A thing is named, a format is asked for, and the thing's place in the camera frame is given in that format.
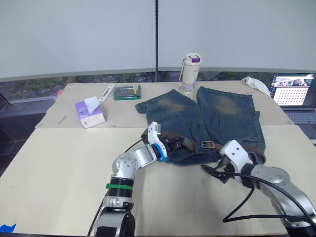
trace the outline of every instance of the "faded denim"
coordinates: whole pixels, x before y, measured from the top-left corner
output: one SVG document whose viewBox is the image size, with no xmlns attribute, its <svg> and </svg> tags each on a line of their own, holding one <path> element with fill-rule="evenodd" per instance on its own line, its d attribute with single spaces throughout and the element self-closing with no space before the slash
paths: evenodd
<svg viewBox="0 0 316 237">
<path fill-rule="evenodd" d="M 239 95 L 200 87 L 197 103 L 176 90 L 136 105 L 147 122 L 161 124 L 163 131 L 173 131 L 195 142 L 193 153 L 186 148 L 169 154 L 170 163 L 179 165 L 217 162 L 218 151 L 204 150 L 202 141 L 219 144 L 236 139 L 262 151 L 265 141 L 251 95 Z"/>
</svg>

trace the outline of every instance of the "white roller blind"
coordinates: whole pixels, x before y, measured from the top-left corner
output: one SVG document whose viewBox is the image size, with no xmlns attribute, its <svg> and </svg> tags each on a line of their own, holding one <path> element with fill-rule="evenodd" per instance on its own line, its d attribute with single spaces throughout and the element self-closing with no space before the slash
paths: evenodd
<svg viewBox="0 0 316 237">
<path fill-rule="evenodd" d="M 159 0 L 158 69 L 316 71 L 316 0 Z"/>
<path fill-rule="evenodd" d="M 0 0 L 0 81 L 155 66 L 154 0 Z"/>
</svg>

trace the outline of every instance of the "table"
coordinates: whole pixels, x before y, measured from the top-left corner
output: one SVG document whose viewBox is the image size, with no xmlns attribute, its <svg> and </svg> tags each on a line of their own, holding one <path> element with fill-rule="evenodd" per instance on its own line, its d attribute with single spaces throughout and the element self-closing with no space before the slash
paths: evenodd
<svg viewBox="0 0 316 237">
<path fill-rule="evenodd" d="M 16 233 L 86 235 L 106 193 L 113 160 L 144 129 L 36 129 L 0 178 L 0 223 L 17 223 Z M 262 130 L 266 165 L 284 168 L 316 203 L 316 148 L 296 125 L 263 125 Z M 222 184 L 199 166 L 156 162 L 135 177 L 135 234 L 284 233 L 279 220 L 221 222 L 248 192 L 235 180 Z M 260 191 L 255 191 L 237 215 L 254 213 L 274 213 Z"/>
<path fill-rule="evenodd" d="M 36 128 L 81 128 L 82 124 L 77 117 L 75 103 L 91 96 L 99 97 L 107 85 L 108 83 L 68 84 Z M 146 115 L 138 114 L 135 105 L 167 93 L 172 89 L 178 89 L 177 82 L 140 83 L 140 85 L 142 87 L 142 98 L 140 100 L 114 101 L 113 97 L 110 96 L 105 102 L 101 103 L 101 109 L 108 114 L 108 120 L 106 123 L 95 127 L 146 127 L 148 126 Z M 257 89 L 249 87 L 243 81 L 199 81 L 194 92 L 189 95 L 191 99 L 195 100 L 200 86 L 239 94 L 251 94 L 255 109 L 261 112 L 261 125 L 294 124 L 273 99 Z"/>
</svg>

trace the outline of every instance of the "purple bottle cap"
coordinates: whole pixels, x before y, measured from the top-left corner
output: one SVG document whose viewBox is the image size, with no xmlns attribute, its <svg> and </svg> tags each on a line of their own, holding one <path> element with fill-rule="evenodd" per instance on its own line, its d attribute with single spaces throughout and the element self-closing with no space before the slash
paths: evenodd
<svg viewBox="0 0 316 237">
<path fill-rule="evenodd" d="M 196 58 L 192 58 L 191 56 L 189 56 L 189 58 L 192 59 L 192 63 L 199 63 L 201 61 L 201 59 L 196 55 Z"/>
</svg>

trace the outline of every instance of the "laptop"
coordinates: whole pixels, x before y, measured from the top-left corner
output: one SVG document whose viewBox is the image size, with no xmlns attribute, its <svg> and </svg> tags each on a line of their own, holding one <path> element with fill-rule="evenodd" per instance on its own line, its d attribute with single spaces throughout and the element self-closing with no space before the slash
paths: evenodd
<svg viewBox="0 0 316 237">
<path fill-rule="evenodd" d="M 275 74 L 270 94 L 316 144 L 316 74 Z"/>
</svg>

